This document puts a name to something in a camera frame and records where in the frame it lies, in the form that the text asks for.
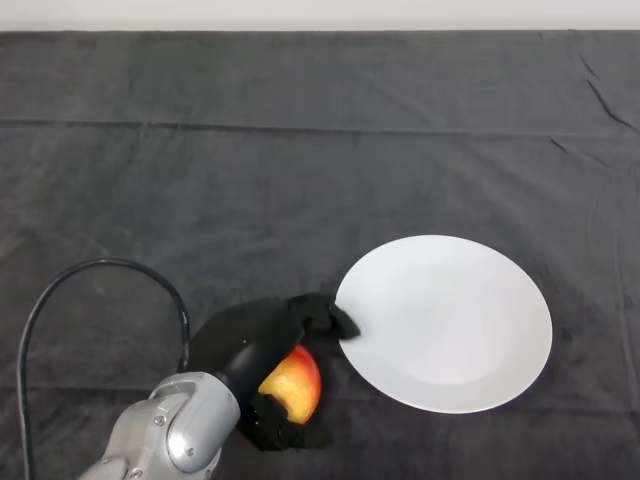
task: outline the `white plate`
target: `white plate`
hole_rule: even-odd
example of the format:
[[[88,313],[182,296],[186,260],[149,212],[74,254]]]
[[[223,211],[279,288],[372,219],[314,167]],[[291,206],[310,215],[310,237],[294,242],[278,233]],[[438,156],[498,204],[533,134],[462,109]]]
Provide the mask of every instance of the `white plate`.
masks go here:
[[[362,335],[341,342],[371,385],[407,405],[468,413],[529,387],[551,350],[551,316],[533,281],[479,243],[426,235],[365,255],[336,304]]]

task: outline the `dark gray fabric surface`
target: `dark gray fabric surface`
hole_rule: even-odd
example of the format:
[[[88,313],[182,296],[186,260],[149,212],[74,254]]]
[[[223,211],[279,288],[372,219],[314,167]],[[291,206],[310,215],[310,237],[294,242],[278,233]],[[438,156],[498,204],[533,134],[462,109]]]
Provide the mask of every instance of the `dark gray fabric surface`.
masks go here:
[[[640,35],[0,36],[0,477],[20,475],[14,357],[47,281],[93,256],[157,268],[207,312],[332,291],[372,248],[503,252],[553,317],[540,379],[490,412],[379,394],[336,347],[320,451],[239,435],[222,479],[640,475]],[[171,373],[173,307],[130,272],[72,280],[34,337],[37,472],[79,475]]]

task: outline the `apple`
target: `apple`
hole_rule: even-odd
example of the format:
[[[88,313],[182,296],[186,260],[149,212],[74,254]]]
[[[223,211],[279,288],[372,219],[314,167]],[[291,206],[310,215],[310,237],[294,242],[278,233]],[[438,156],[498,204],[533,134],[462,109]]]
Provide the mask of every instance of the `apple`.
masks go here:
[[[288,412],[288,419],[306,423],[320,400],[320,370],[311,354],[297,345],[260,385],[259,392],[273,395]]]

